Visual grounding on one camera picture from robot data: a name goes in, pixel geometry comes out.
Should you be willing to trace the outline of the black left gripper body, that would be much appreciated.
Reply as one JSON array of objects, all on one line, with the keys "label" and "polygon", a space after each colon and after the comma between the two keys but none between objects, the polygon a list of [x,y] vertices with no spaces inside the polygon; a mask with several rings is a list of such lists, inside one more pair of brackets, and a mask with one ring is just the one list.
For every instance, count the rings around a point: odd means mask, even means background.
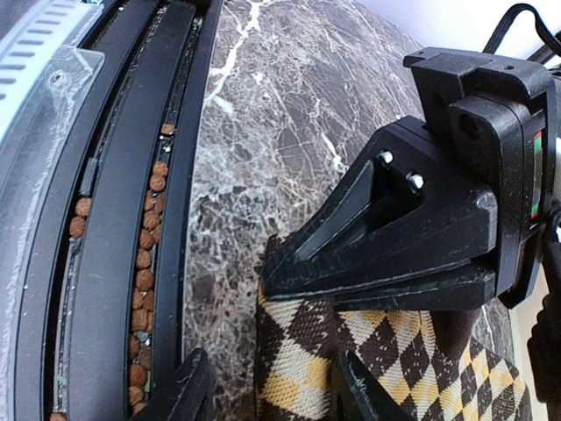
[{"label": "black left gripper body", "polygon": [[552,208],[557,86],[534,61],[428,47],[406,56],[428,130],[485,181],[498,203],[495,295],[528,298]]}]

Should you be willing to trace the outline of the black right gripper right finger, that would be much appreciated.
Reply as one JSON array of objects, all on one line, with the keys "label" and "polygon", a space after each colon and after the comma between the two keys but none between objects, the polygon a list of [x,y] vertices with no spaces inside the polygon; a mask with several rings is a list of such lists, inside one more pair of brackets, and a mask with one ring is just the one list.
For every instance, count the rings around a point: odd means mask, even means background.
[{"label": "black right gripper right finger", "polygon": [[405,421],[412,417],[385,391],[352,351],[337,353],[330,374],[330,419]]}]

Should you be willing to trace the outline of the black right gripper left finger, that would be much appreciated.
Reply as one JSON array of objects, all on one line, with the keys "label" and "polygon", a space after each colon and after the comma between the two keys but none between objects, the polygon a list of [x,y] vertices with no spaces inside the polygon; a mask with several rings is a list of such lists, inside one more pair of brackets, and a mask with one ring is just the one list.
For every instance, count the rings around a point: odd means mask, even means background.
[{"label": "black right gripper left finger", "polygon": [[206,351],[196,348],[142,410],[142,419],[211,420],[213,381]]}]

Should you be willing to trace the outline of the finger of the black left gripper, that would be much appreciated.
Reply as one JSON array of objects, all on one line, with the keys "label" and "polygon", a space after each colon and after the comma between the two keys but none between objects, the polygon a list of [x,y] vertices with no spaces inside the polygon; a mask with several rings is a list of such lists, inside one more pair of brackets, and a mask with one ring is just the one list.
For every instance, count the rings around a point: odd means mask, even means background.
[{"label": "finger of the black left gripper", "polygon": [[269,296],[405,287],[491,296],[498,204],[421,120],[377,130],[320,210],[267,260]]},{"label": "finger of the black left gripper", "polygon": [[271,258],[266,297],[329,299],[338,310],[472,310],[494,297],[495,277],[478,261],[415,266],[404,259]]}]

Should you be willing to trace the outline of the brown yellow argyle sock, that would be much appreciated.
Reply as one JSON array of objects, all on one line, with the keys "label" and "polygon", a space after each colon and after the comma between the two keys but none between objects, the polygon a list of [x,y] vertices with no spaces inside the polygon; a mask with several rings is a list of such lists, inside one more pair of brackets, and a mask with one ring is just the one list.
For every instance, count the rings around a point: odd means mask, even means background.
[{"label": "brown yellow argyle sock", "polygon": [[469,311],[337,311],[330,299],[259,293],[254,371],[260,420],[327,420],[331,371],[354,353],[412,420],[529,420],[529,389],[509,360],[472,335]]}]

